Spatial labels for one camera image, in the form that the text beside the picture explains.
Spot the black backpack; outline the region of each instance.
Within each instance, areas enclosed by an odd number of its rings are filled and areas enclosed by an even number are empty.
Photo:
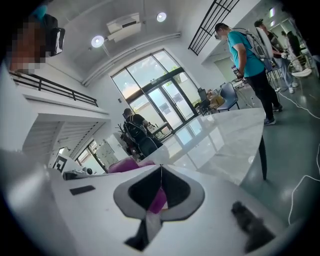
[[[134,143],[138,144],[142,139],[147,137],[147,129],[142,124],[136,124],[133,115],[130,116],[129,121],[124,122],[123,127],[127,136]]]

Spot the sneaker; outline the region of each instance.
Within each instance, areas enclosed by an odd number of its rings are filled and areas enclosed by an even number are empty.
[[[282,105],[279,106],[273,106],[272,107],[273,112],[281,112],[282,111]]]
[[[272,118],[272,119],[264,119],[264,126],[271,126],[271,125],[274,125],[276,123],[276,120],[275,118]]]

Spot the backpack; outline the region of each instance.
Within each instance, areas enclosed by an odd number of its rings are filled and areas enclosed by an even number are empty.
[[[142,139],[147,137],[147,129],[142,124],[134,122],[134,115],[130,116],[129,121],[124,122],[123,128],[127,136],[134,142],[139,143]]]
[[[232,30],[245,36],[251,46],[251,49],[248,50],[250,50],[258,59],[271,60],[273,58],[274,55],[272,53],[271,43],[262,29],[256,28],[259,36],[256,36],[244,28],[234,28]]]

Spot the teal t-shirt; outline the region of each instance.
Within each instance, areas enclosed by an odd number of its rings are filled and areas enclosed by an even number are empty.
[[[259,73],[261,73],[265,69],[265,65],[263,62],[258,59],[251,49],[251,45],[248,42],[247,38],[237,31],[231,31],[228,34],[228,45],[230,53],[233,56],[234,64],[237,68],[239,68],[239,58],[238,58],[238,52],[234,47],[236,44],[243,44],[246,49],[246,64],[244,67],[244,77],[252,77]]]

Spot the black metal railing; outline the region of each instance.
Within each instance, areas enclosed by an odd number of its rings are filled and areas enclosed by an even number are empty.
[[[215,25],[221,23],[240,0],[214,0],[196,31],[188,49],[199,55],[215,32]]]
[[[52,82],[46,78],[35,74],[13,73],[10,72],[13,81],[18,84],[30,86],[36,88],[38,91],[46,91],[53,94],[58,94],[74,101],[80,101],[88,103],[98,107],[97,100],[76,90],[72,90],[68,87],[60,85],[56,82]]]

